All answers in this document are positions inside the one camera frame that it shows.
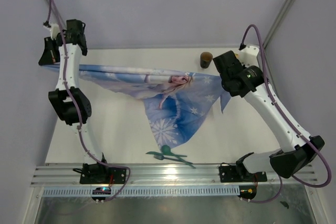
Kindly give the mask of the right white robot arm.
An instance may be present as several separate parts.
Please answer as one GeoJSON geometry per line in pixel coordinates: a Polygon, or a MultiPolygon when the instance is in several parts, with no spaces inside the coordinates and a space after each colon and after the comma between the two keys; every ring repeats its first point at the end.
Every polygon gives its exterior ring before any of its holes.
{"type": "Polygon", "coordinates": [[[298,123],[276,97],[272,86],[264,81],[264,73],[258,66],[246,67],[233,51],[213,59],[221,77],[222,87],[232,97],[245,99],[271,129],[280,148],[271,152],[249,153],[236,162],[235,174],[240,180],[248,180],[258,172],[276,172],[282,178],[290,178],[316,157],[325,142],[319,135],[303,128],[293,129],[298,123]]]}

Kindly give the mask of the blue pink Elsa cloth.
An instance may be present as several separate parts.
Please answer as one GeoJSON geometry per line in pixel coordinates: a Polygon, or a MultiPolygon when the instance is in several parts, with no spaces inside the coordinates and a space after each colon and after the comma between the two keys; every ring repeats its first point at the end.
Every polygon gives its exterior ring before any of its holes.
{"type": "Polygon", "coordinates": [[[143,101],[158,147],[186,143],[217,100],[222,109],[230,100],[221,78],[210,74],[99,65],[80,65],[78,73],[83,80],[143,101]]]}

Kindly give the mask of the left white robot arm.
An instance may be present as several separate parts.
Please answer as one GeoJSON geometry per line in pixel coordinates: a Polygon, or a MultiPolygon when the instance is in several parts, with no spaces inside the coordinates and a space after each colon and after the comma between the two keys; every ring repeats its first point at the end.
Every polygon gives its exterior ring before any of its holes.
{"type": "Polygon", "coordinates": [[[100,164],[93,168],[91,176],[97,182],[104,183],[110,177],[110,170],[103,166],[107,161],[90,125],[91,103],[79,86],[80,60],[88,53],[86,24],[71,19],[67,20],[66,29],[49,21],[45,21],[43,26],[50,32],[50,36],[44,39],[45,48],[38,64],[55,67],[59,71],[55,90],[48,92],[48,99],[59,119],[79,139],[84,151],[84,163],[100,164]]]}

